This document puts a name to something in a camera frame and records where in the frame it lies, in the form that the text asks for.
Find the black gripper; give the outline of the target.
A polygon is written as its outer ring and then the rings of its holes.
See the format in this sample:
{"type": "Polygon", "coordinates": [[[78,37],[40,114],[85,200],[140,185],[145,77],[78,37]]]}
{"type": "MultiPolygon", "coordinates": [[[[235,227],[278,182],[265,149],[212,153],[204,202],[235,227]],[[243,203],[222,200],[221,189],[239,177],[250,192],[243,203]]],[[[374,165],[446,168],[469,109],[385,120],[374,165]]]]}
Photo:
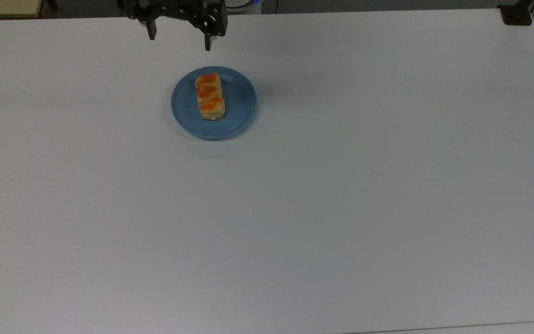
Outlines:
{"type": "Polygon", "coordinates": [[[204,35],[206,51],[228,26],[224,0],[126,0],[125,10],[128,18],[146,28],[150,40],[155,40],[155,21],[161,16],[189,21],[204,35]]]}

